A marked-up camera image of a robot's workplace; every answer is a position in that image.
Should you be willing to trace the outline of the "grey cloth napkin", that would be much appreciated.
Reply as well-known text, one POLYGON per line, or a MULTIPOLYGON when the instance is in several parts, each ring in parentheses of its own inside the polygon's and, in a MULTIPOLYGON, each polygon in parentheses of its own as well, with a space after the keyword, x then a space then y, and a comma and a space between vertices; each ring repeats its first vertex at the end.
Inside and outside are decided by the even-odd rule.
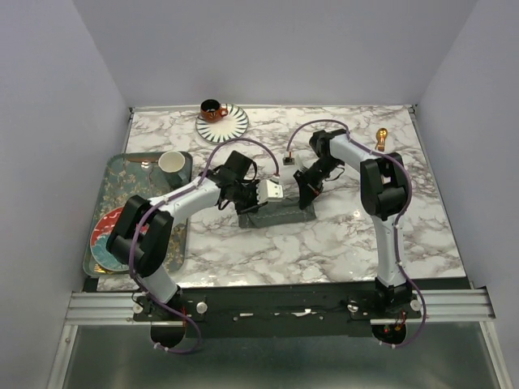
POLYGON ((280 202, 267 203, 256 212, 248 212, 238 216, 241 229, 263 229, 267 227, 306 223, 316 219, 314 206, 301 209, 299 197, 288 197, 280 202))

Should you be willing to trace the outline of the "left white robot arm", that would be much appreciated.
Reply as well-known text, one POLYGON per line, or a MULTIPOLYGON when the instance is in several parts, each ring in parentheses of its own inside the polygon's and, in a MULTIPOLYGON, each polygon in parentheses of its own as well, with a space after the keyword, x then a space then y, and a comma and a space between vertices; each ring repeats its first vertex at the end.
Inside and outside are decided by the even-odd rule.
POLYGON ((106 242, 106 249, 130 275, 154 296, 152 311, 163 320, 174 318, 180 308, 180 287, 163 266, 174 227, 206 208, 234 203, 238 211, 257 211, 256 190, 260 181, 247 179, 257 164, 233 151, 223 165, 166 195, 145 199, 134 195, 122 212, 106 242))

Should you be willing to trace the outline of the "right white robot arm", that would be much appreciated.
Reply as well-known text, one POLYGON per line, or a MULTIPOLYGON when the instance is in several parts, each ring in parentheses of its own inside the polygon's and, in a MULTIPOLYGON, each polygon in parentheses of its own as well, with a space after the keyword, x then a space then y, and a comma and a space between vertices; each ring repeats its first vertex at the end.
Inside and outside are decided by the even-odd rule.
POLYGON ((412 283, 405 271, 401 224, 412 199, 412 184, 398 153, 372 151, 353 140, 347 130, 316 131, 309 141, 317 161, 296 171, 299 208, 309 207, 322 193, 324 180, 340 166, 360 175, 360 198, 375 226, 378 267, 373 297, 375 312, 392 317, 411 298, 412 283))

